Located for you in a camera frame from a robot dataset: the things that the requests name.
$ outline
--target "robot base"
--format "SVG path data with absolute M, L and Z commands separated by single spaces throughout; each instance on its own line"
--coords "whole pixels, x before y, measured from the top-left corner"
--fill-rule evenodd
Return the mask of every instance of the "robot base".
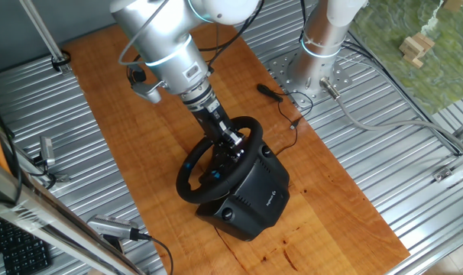
M 287 75 L 288 66 L 298 52 L 299 49 L 293 50 L 269 61 L 267 69 L 270 75 L 280 84 L 284 92 L 302 92 L 308 95 L 313 101 L 329 97 L 329 94 L 324 89 L 305 89 L 304 86 L 298 85 L 289 79 Z M 330 82 L 338 91 L 342 91 L 352 85 L 350 76 L 337 63 L 333 66 L 333 76 Z M 309 100 L 300 94 L 290 95 L 290 99 L 300 109 L 308 108 L 310 105 Z

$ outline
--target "keyboard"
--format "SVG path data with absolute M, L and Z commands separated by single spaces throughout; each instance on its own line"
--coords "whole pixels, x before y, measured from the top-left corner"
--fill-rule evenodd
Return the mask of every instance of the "keyboard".
M 0 221 L 6 275 L 29 275 L 51 266 L 47 243 L 19 227 Z

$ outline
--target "wood surface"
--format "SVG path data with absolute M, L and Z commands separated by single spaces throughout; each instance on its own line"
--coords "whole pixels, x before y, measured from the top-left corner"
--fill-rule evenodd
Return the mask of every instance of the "wood surface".
M 219 30 L 221 42 L 235 34 L 232 27 Z M 199 47 L 212 47 L 215 26 L 193 36 Z M 152 105 L 131 91 L 118 64 L 127 42 L 112 26 L 64 48 L 147 229 L 172 251 L 175 274 L 381 274 L 409 256 L 305 121 L 297 144 L 279 156 L 290 174 L 291 197 L 274 227 L 244 242 L 198 219 L 197 206 L 177 195 L 175 181 L 202 129 L 178 96 L 161 90 L 162 101 Z M 125 59 L 135 55 L 130 51 Z M 256 118 L 273 151 L 294 140 L 277 103 L 256 90 L 258 83 L 277 92 L 279 86 L 242 39 L 213 67 L 210 82 L 231 118 Z M 290 118 L 299 117 L 289 101 L 281 106 Z M 194 172 L 199 175 L 199 167 Z M 170 271 L 168 255 L 157 249 Z

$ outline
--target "steering wheel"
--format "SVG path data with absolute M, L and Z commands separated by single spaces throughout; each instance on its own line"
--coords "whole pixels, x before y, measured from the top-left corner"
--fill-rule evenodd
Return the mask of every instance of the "steering wheel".
M 189 177 L 194 166 L 201 156 L 212 146 L 212 141 L 204 137 L 189 153 L 179 169 L 177 175 L 176 188 L 179 196 L 190 203 L 201 204 L 219 199 L 226 194 L 239 180 L 242 180 L 250 172 L 257 152 L 262 144 L 262 127 L 261 124 L 251 117 L 237 117 L 231 120 L 237 130 L 249 128 L 250 134 L 244 145 L 244 153 L 239 157 L 237 163 L 232 169 L 222 177 L 219 177 L 212 184 L 201 185 L 199 188 L 192 190 L 189 184 Z

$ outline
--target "connector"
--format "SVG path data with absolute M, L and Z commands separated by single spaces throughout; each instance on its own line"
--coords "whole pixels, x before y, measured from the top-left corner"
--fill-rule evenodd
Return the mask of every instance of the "connector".
M 293 122 L 291 123 L 291 126 L 290 126 L 290 129 L 291 129 L 291 130 L 294 130 L 294 129 L 296 129 L 296 127 L 298 127 L 298 124 L 299 124 L 299 122 L 301 121 L 301 118 L 303 118 L 303 117 L 300 117 L 300 118 L 298 118 L 297 120 L 295 120 L 295 121 L 293 121 Z
M 330 83 L 328 78 L 322 77 L 320 79 L 320 86 L 326 89 L 333 100 L 337 101 L 340 97 L 340 92 L 338 92 L 338 90 Z

